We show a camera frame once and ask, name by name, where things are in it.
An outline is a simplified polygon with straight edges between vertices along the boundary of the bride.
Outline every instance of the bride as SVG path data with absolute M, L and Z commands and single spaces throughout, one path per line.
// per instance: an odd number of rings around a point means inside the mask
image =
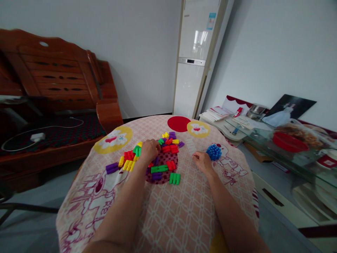
M 279 111 L 268 117 L 264 117 L 262 121 L 274 127 L 278 127 L 280 125 L 288 123 L 288 121 L 291 118 L 290 113 L 294 110 L 296 104 L 292 104 L 291 106 L 288 105 L 289 103 L 283 106 L 284 107 L 283 111 Z

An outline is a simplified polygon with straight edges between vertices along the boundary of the hand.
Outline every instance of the hand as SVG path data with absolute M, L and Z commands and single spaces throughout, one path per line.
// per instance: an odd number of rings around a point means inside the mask
M 196 151 L 192 155 L 192 158 L 198 169 L 204 173 L 206 177 L 214 174 L 211 159 L 207 153 Z
M 152 140 L 146 140 L 141 146 L 140 158 L 139 160 L 144 161 L 146 164 L 150 164 L 159 154 L 161 150 L 160 144 Z

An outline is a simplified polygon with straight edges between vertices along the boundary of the glass table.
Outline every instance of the glass table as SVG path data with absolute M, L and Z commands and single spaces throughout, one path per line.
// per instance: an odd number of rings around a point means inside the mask
M 337 188 L 337 170 L 327 170 L 315 163 L 315 161 L 320 158 L 318 150 L 310 149 L 309 151 L 299 153 L 288 152 L 274 144 L 272 138 L 275 128 L 273 127 L 271 127 L 272 131 L 256 128 L 249 130 L 234 122 L 232 117 L 226 118 L 225 121 L 246 135 L 246 137 L 243 138 L 245 142 L 266 156 L 273 158 L 276 162 L 306 181 L 313 185 L 319 181 L 320 184 L 327 183 Z

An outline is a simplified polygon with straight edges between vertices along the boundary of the blue toy ball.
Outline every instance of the blue toy ball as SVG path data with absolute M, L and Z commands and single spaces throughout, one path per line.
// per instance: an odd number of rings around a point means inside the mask
M 206 151 L 206 153 L 210 156 L 211 161 L 216 161 L 221 156 L 221 148 L 216 146 L 215 144 L 210 145 Z

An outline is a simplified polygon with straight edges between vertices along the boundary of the pink tablecloth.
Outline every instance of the pink tablecloth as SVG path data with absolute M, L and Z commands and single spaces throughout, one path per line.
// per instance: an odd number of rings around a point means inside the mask
M 107 175 L 105 166 L 118 162 L 123 152 L 132 150 L 139 141 L 158 140 L 170 131 L 176 131 L 177 139 L 185 145 L 177 155 L 161 154 L 160 163 L 175 160 L 180 184 L 169 184 L 168 177 L 152 182 L 144 176 L 148 182 L 134 250 L 205 252 L 217 246 L 221 229 L 210 187 L 191 159 L 196 150 L 205 151 L 214 143 L 222 149 L 221 158 L 213 162 L 214 170 L 258 229 L 257 194 L 242 152 L 207 123 L 176 116 L 151 116 L 116 128 L 92 148 L 57 216 L 61 252 L 82 252 L 132 173 L 120 170 Z

